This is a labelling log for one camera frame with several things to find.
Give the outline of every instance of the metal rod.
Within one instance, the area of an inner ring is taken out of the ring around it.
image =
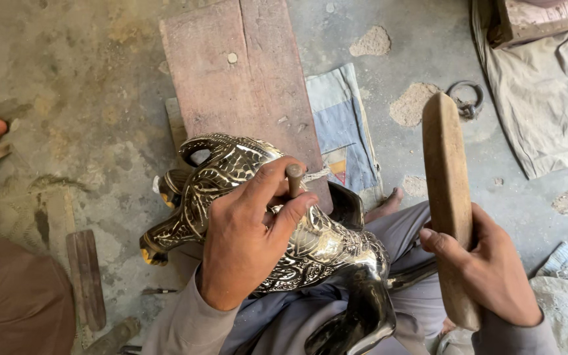
[[[299,196],[299,184],[302,182],[304,171],[299,164],[291,164],[286,167],[288,179],[288,194],[291,198]]]

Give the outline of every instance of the dark wooden plank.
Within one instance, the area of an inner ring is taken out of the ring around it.
[[[107,315],[93,231],[70,233],[66,242],[80,323],[97,332],[106,325]]]
[[[323,168],[284,0],[225,0],[162,20],[160,30],[189,137],[251,136],[300,159],[309,173]],[[327,179],[308,187],[330,213]]]

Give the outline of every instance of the fingernail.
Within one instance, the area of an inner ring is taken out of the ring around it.
[[[430,230],[428,228],[422,228],[422,230],[420,230],[420,238],[424,239],[424,241],[427,241],[429,238],[431,238],[432,234],[433,230]]]
[[[313,205],[315,205],[317,202],[319,202],[318,200],[311,198],[310,200],[306,201],[306,209],[312,207]]]

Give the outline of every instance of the wooden mallet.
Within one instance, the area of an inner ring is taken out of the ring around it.
[[[454,237],[462,248],[470,250],[473,219],[461,129],[455,102],[445,93],[433,95],[422,113],[432,228]],[[462,328],[479,330],[479,305],[466,293],[459,270],[438,258],[438,275],[448,318]]]

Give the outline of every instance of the gray pants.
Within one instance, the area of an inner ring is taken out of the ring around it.
[[[429,203],[423,202],[381,217],[366,225],[366,229],[389,252],[390,269],[399,271],[433,257],[422,250],[418,238],[418,231],[429,220]],[[347,301],[346,291],[330,285],[247,299],[220,354],[304,354],[308,335],[345,310]],[[438,275],[391,295],[391,301],[398,317],[396,334],[369,354],[428,354],[423,340],[438,335],[446,318]]]

